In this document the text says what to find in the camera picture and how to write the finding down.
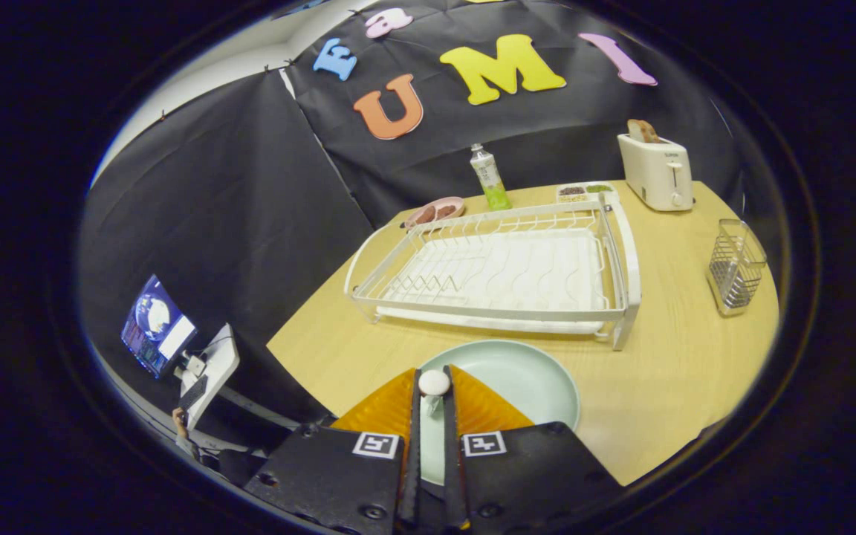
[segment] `green drink bottle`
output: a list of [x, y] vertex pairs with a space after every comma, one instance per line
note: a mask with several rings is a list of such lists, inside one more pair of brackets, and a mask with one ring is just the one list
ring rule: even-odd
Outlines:
[[487, 197], [490, 209], [510, 209], [510, 199], [507, 198], [504, 183], [500, 180], [500, 173], [497, 172], [497, 163], [493, 161], [493, 155], [484, 150], [481, 143], [474, 143], [471, 146], [471, 152], [471, 166], [475, 167], [475, 172], [478, 173], [478, 180], [484, 189], [484, 196]]

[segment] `orange letter u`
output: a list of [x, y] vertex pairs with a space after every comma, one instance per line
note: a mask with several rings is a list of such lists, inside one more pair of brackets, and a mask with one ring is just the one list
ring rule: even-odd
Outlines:
[[402, 74], [385, 84], [386, 89], [398, 94], [401, 105], [405, 106], [405, 115], [398, 121], [389, 121], [388, 117], [385, 116], [385, 111], [381, 108], [381, 103], [378, 102], [378, 99], [381, 98], [381, 91], [370, 92], [352, 106], [355, 111], [363, 115], [369, 131], [378, 139], [395, 139], [414, 131], [415, 127], [421, 124], [424, 109], [421, 108], [421, 101], [418, 100], [415, 88], [412, 87], [413, 78], [414, 76], [411, 74]]

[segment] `yellow letter m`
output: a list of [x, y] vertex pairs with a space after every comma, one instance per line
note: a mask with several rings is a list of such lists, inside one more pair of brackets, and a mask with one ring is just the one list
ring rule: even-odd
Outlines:
[[540, 59], [531, 45], [532, 41], [527, 35], [502, 35], [497, 39], [496, 58], [473, 48], [460, 47], [445, 52], [439, 59], [458, 70], [471, 91], [468, 102], [475, 106], [495, 101], [500, 96], [497, 89], [486, 84], [485, 78], [509, 94], [517, 92], [517, 71], [523, 76], [521, 85], [527, 91], [544, 91], [567, 85], [562, 76], [554, 74]]

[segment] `toaster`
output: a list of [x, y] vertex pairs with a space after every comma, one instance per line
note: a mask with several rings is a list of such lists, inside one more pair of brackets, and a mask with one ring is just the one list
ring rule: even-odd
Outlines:
[[685, 146], [660, 137], [659, 143], [616, 136], [623, 156], [626, 183], [653, 210], [693, 209], [693, 170]]

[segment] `computer monitor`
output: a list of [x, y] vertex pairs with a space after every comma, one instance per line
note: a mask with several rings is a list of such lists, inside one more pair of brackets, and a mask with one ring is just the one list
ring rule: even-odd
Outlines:
[[148, 372], [160, 379], [176, 365], [197, 328], [174, 305], [157, 275], [150, 276], [130, 309], [121, 340]]

